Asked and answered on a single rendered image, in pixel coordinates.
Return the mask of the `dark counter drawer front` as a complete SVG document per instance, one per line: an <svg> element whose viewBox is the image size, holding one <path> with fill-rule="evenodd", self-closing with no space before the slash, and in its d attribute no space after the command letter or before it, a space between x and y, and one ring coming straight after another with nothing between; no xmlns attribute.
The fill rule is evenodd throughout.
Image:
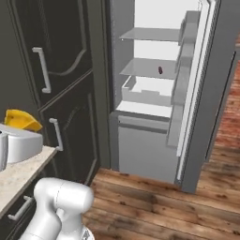
<svg viewBox="0 0 240 240"><path fill-rule="evenodd" d="M34 195L33 191L37 181L38 178L29 185L0 219L0 240L18 240L23 234L35 213L36 203L32 202L17 221L9 219L8 215L15 215L18 212L25 203L24 196L32 197Z"/></svg>

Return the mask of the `grey fridge door bin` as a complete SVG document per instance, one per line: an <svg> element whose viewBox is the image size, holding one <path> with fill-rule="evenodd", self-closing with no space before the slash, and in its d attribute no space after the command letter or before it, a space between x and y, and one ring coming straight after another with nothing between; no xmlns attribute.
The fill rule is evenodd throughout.
<svg viewBox="0 0 240 240"><path fill-rule="evenodd" d="M172 105L181 105L185 103L189 81L189 68L180 67L174 81L172 89Z"/></svg>
<svg viewBox="0 0 240 240"><path fill-rule="evenodd" d="M200 11L189 10L186 12L185 18L181 23L178 45L181 45L183 42L194 43L196 41L200 15Z"/></svg>
<svg viewBox="0 0 240 240"><path fill-rule="evenodd" d="M175 64L175 72L178 72L180 67L190 68L194 55L195 45L193 43L183 43Z"/></svg>
<svg viewBox="0 0 240 240"><path fill-rule="evenodd" d="M169 124L167 145L176 148L179 141L180 128L183 118L183 106L174 105L172 107L172 116Z"/></svg>

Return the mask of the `grey freezer drawer front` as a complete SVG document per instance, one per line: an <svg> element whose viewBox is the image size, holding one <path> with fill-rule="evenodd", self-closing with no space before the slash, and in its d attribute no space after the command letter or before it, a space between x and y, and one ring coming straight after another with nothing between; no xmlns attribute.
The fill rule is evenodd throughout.
<svg viewBox="0 0 240 240"><path fill-rule="evenodd" d="M167 145L169 122L118 117L119 171L174 183L176 150Z"/></svg>

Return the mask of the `glass fridge shelf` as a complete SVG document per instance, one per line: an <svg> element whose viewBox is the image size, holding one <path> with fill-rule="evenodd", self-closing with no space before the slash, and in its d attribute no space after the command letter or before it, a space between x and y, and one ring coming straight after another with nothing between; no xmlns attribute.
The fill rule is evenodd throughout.
<svg viewBox="0 0 240 240"><path fill-rule="evenodd" d="M174 79L175 64L173 60L157 60L146 58L134 58L121 71L122 75L133 75L138 77ZM158 67L162 67L163 73L158 73Z"/></svg>
<svg viewBox="0 0 240 240"><path fill-rule="evenodd" d="M179 38L179 33L179 29L134 27L123 34L120 38L154 41L177 41Z"/></svg>

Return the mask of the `grey fridge door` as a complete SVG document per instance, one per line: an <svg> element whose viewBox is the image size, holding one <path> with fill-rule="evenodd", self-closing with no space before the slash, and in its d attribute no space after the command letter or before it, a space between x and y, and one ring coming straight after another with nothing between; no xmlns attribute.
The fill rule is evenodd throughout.
<svg viewBox="0 0 240 240"><path fill-rule="evenodd" d="M196 191L227 81L235 41L240 33L240 0L200 0L201 12L194 55L189 67L187 94L176 148L178 165L174 183Z"/></svg>

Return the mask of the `tall dark cabinet door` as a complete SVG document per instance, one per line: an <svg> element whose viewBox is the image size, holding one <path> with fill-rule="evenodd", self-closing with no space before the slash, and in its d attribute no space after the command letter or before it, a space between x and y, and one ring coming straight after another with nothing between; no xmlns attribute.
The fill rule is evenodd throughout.
<svg viewBox="0 0 240 240"><path fill-rule="evenodd" d="M8 6L37 105L43 106L92 67L87 0L9 0ZM42 92L45 82L34 47L44 51L50 94Z"/></svg>

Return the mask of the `short dark cabinet door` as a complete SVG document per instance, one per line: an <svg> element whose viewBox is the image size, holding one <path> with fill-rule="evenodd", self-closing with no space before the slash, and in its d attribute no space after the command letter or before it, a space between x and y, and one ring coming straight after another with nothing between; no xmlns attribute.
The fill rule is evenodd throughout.
<svg viewBox="0 0 240 240"><path fill-rule="evenodd" d="M56 175L89 185L98 162L93 71L89 70L39 113L49 146L58 145L54 125L49 119L57 119L60 128L64 150L57 151L54 157Z"/></svg>

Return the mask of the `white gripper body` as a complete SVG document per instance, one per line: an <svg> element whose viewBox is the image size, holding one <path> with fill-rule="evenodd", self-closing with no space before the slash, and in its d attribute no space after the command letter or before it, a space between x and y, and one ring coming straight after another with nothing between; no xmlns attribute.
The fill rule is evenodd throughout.
<svg viewBox="0 0 240 240"><path fill-rule="evenodd" d="M25 161L42 151L41 134L0 124L0 164Z"/></svg>

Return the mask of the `yellow cheese wedge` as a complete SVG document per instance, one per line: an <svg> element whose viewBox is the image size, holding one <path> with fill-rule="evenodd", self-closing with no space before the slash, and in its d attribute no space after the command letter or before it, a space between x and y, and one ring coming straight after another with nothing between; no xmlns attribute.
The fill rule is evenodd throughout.
<svg viewBox="0 0 240 240"><path fill-rule="evenodd" d="M4 124L9 127L32 130L35 132L42 129L42 125L30 113L14 109L8 109L6 111Z"/></svg>

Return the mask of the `grey fridge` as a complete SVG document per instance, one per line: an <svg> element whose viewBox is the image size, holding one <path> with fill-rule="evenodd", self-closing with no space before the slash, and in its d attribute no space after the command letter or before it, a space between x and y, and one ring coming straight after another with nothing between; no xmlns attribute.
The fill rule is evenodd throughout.
<svg viewBox="0 0 240 240"><path fill-rule="evenodd" d="M110 0L113 166L181 179L209 0Z"/></svg>

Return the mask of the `white fridge crisper drawer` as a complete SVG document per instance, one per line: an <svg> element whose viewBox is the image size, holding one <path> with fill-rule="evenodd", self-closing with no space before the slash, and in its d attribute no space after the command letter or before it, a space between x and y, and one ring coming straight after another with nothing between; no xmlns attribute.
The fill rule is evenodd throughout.
<svg viewBox="0 0 240 240"><path fill-rule="evenodd" d="M129 76L122 86L124 101L171 106L173 80Z"/></svg>

